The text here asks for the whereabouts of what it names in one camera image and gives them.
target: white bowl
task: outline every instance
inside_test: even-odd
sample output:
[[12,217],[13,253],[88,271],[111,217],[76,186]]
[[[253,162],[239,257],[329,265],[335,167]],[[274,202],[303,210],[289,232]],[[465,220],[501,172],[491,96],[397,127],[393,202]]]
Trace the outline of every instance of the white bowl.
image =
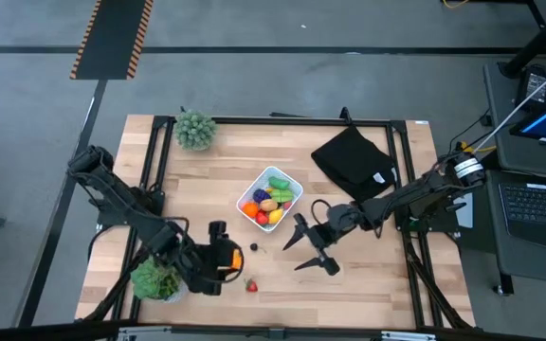
[[[260,226],[259,224],[256,223],[256,221],[254,219],[248,217],[242,211],[242,207],[244,206],[245,203],[254,201],[252,199],[252,193],[254,193],[254,191],[256,189],[265,189],[265,188],[269,187],[269,178],[271,176],[275,176],[275,177],[280,178],[280,179],[288,180],[290,182],[290,186],[288,187],[288,189],[291,190],[292,193],[294,193],[294,198],[292,199],[292,205],[290,206],[290,208],[285,209],[283,211],[282,218],[276,224],[266,224],[265,226]],[[292,206],[294,206],[294,203],[296,203],[299,200],[301,195],[302,195],[302,186],[296,180],[292,179],[292,177],[290,177],[290,175],[284,173],[283,171],[281,171],[277,167],[270,166],[270,167],[267,167],[267,168],[265,168],[263,170],[261,175],[259,175],[258,178],[256,178],[256,180],[254,180],[252,185],[250,185],[250,187],[247,188],[247,190],[244,192],[242,197],[239,198],[239,200],[237,201],[237,210],[242,212],[242,214],[246,218],[248,218],[256,226],[258,226],[262,231],[264,231],[266,233],[271,233],[275,229],[275,227],[277,227],[277,225],[282,222],[285,215],[288,213],[288,211],[290,209],[292,209]]]

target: potted plant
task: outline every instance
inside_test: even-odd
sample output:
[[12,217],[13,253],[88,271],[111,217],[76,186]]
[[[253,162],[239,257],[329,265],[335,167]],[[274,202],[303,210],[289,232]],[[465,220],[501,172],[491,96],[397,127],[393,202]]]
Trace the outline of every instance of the potted plant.
[[172,303],[188,292],[187,284],[176,269],[157,264],[153,257],[142,262],[130,277],[134,283],[134,295],[140,299],[150,298]]
[[203,151],[209,148],[216,134],[216,122],[198,111],[183,111],[176,117],[174,127],[178,144],[187,151]]

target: laptop keyboard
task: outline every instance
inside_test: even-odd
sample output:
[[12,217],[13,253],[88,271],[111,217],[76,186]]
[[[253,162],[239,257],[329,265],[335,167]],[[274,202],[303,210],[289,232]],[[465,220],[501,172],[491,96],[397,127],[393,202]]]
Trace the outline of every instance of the laptop keyboard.
[[500,193],[507,220],[546,224],[546,186],[500,184]]

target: black clamp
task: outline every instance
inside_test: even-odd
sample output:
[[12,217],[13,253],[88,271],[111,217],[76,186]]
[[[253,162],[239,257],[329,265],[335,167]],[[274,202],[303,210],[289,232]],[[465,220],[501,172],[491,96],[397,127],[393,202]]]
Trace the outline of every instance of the black clamp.
[[338,118],[344,119],[346,125],[353,125],[353,120],[351,119],[351,115],[349,115],[349,109],[347,109],[347,107],[342,107]]

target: strawberry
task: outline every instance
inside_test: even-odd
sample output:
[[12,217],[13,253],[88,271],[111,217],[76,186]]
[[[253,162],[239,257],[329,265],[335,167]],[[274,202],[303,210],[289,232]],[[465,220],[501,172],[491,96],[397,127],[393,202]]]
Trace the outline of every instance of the strawberry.
[[249,279],[246,281],[246,291],[249,293],[258,292],[258,286],[256,285],[256,282],[254,280]]

